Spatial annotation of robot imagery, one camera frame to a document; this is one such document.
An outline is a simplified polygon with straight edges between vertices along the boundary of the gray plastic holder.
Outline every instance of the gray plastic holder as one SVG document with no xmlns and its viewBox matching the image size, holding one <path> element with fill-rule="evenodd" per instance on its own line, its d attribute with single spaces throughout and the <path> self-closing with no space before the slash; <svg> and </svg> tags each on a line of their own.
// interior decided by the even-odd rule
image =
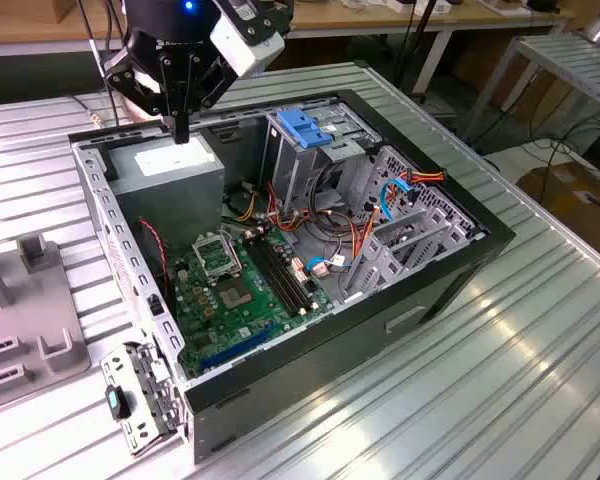
<svg viewBox="0 0 600 480">
<path fill-rule="evenodd" d="M 0 254 L 0 405 L 91 365 L 57 245 L 20 240 Z"/>
</svg>

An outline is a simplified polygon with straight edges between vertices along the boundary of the green circuit board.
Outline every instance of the green circuit board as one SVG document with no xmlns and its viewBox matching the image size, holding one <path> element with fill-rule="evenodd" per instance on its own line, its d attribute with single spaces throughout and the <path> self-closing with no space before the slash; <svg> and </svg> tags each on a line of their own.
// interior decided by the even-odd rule
<svg viewBox="0 0 600 480">
<path fill-rule="evenodd" d="M 284 254 L 292 254 L 277 232 L 270 233 L 263 241 L 268 241 L 280 252 L 284 249 Z M 320 288 L 313 292 L 304 289 L 317 308 L 308 310 L 305 315 L 290 315 L 241 242 L 241 239 L 232 241 L 242 265 L 240 275 L 221 278 L 216 285 L 210 285 L 193 249 L 171 255 L 170 277 L 176 285 L 176 321 L 185 339 L 180 363 L 192 376 L 242 355 L 332 308 Z M 227 261 L 222 249 L 206 253 L 207 267 Z"/>
</svg>

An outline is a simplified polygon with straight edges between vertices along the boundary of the expansion slot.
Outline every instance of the expansion slot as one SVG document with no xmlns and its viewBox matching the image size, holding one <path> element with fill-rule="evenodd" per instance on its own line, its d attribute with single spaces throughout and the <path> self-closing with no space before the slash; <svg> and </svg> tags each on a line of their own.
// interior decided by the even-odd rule
<svg viewBox="0 0 600 480">
<path fill-rule="evenodd" d="M 232 347 L 229 347 L 226 350 L 223 350 L 222 352 L 216 353 L 215 355 L 211 355 L 207 358 L 203 358 L 202 360 L 200 360 L 200 368 L 205 370 L 207 368 L 215 367 L 217 365 L 222 365 L 227 360 L 231 360 L 234 357 L 248 352 L 252 348 L 255 348 L 258 345 L 266 342 L 269 339 L 270 331 L 271 327 L 265 328 L 260 333 L 252 335 L 246 340 L 243 340 L 240 343 L 236 343 Z"/>
<path fill-rule="evenodd" d="M 245 248 L 289 315 L 302 315 L 311 308 L 311 300 L 266 240 L 247 243 Z"/>
</svg>

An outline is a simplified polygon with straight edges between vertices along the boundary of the open computer tower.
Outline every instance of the open computer tower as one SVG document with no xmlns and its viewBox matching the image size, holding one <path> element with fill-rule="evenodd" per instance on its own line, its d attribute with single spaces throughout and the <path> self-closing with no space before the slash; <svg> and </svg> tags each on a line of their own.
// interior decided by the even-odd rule
<svg viewBox="0 0 600 480">
<path fill-rule="evenodd" d="M 144 338 L 101 362 L 134 455 L 179 433 L 207 458 L 431 320 L 514 237 L 351 91 L 191 129 L 70 137 Z"/>
</svg>

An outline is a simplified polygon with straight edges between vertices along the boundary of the aluminum table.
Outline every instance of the aluminum table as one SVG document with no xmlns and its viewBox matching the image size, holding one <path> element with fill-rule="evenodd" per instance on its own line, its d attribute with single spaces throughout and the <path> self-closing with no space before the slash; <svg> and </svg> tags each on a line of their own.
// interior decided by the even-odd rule
<svg viewBox="0 0 600 480">
<path fill-rule="evenodd" d="M 600 103 L 600 47 L 574 33 L 514 38 L 480 92 L 462 138 L 468 139 L 474 132 L 495 89 L 518 55 L 527 58 L 531 64 L 502 105 L 503 110 L 508 110 L 517 100 L 538 68 L 551 72 Z"/>
<path fill-rule="evenodd" d="M 0 106 L 0 251 L 60 246 L 94 367 L 0 408 L 0 478 L 585 478 L 600 472 L 600 255 L 371 69 L 237 82 L 219 107 L 351 88 L 517 234 L 435 320 L 201 465 L 179 438 L 138 459 L 98 360 L 137 338 L 94 236 L 66 135 L 75 102 Z M 110 120 L 104 95 L 81 97 Z"/>
</svg>

